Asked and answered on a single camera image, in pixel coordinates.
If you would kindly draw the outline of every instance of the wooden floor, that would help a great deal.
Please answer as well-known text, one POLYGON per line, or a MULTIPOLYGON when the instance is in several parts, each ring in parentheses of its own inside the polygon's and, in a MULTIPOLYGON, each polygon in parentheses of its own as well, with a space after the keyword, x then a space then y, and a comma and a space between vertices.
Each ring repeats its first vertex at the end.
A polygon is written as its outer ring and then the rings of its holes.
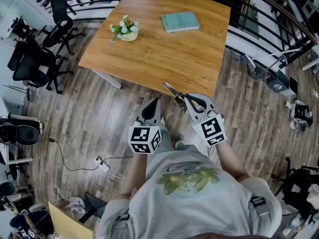
MULTIPOLYGON (((172 138, 195 144, 207 155, 205 144, 191 127, 190 116, 173 102, 172 97, 126 81, 119 90, 93 71, 77 66, 99 24, 79 24, 80 31, 87 36, 77 38, 71 45, 75 55, 63 69, 72 70, 74 76, 60 78, 63 94, 56 94, 54 89, 37 89, 34 102, 24 106, 23 115, 37 117, 44 124, 41 139, 51 137, 58 141, 65 163, 71 169, 94 168, 96 156, 130 156, 127 133, 134 113, 143 102, 158 96, 172 138)), ((319 103, 312 94, 313 88, 318 91, 319 87, 318 79, 310 70, 301 70, 307 62, 308 58, 304 56, 287 69, 288 75, 298 81, 301 100, 314 111, 313 126, 300 135, 289 127, 285 98, 272 92, 263 82, 249 78, 238 54, 228 49, 224 53, 213 101, 225 115, 227 137, 249 173, 267 180, 273 190, 278 183, 270 176, 285 168, 286 156, 296 168, 316 166, 319 158, 319 103)), ((26 156, 34 158, 27 172, 39 202, 59 200, 53 189, 64 198, 83 197, 89 192, 109 201, 118 194, 122 180, 109 173, 100 169, 68 171, 55 143, 45 140, 24 151, 26 156)), ((214 149, 210 157, 218 162, 214 149)), ((130 159, 110 159, 107 163, 112 173, 124 176, 129 162, 130 159)), ((87 225, 94 228, 95 221, 91 218, 87 225)))

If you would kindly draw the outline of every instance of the white flower pot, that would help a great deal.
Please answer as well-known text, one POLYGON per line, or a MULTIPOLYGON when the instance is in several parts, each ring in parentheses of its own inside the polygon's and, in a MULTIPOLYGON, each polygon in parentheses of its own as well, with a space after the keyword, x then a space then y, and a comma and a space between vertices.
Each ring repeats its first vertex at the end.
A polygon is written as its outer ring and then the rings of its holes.
POLYGON ((139 35, 138 32, 132 32, 132 33, 129 33, 129 34, 123 34, 121 39, 123 41, 134 41, 137 38, 138 35, 139 35))

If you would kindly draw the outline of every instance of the sneaker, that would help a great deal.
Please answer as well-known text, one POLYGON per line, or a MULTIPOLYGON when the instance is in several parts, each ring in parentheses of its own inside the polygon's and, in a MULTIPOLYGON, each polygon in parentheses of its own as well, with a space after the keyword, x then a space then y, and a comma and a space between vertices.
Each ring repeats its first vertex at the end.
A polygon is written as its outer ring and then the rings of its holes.
POLYGON ((185 144, 185 142, 183 141, 183 140, 178 140, 178 141, 176 141, 176 143, 175 143, 175 149, 179 149, 179 148, 181 148, 181 147, 183 147, 183 146, 185 146, 186 144, 185 144))
POLYGON ((161 119, 160 119, 160 123, 161 123, 162 125, 165 125, 165 120, 164 120, 164 117, 163 117, 163 116, 162 116, 161 119))
POLYGON ((76 211, 81 214, 86 213, 85 208, 81 205, 70 205, 69 207, 71 208, 72 211, 76 211))
POLYGON ((85 207, 85 203, 84 203, 83 199, 80 197, 71 197, 69 199, 69 201, 70 201, 71 205, 80 205, 80 206, 85 207))

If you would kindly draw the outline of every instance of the wooden table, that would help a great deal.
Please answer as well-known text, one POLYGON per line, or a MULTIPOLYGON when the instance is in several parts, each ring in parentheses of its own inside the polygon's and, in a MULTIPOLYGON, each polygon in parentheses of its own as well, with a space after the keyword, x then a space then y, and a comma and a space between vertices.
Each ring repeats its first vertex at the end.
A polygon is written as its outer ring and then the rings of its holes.
POLYGON ((103 22, 79 65, 163 93, 168 82, 183 93, 212 97, 223 58, 230 8, 211 0, 121 0, 103 22), (199 30, 166 33, 161 15, 192 11, 199 30), (112 39, 110 24, 124 15, 140 23, 135 41, 112 39))

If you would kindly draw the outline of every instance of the book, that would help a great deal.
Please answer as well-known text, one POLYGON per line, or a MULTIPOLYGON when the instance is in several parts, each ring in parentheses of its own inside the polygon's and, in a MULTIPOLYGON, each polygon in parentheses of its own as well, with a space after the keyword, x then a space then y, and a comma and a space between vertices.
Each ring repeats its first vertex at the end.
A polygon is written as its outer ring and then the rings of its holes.
POLYGON ((164 14, 161 20, 166 33, 199 29, 198 20, 191 11, 164 14))

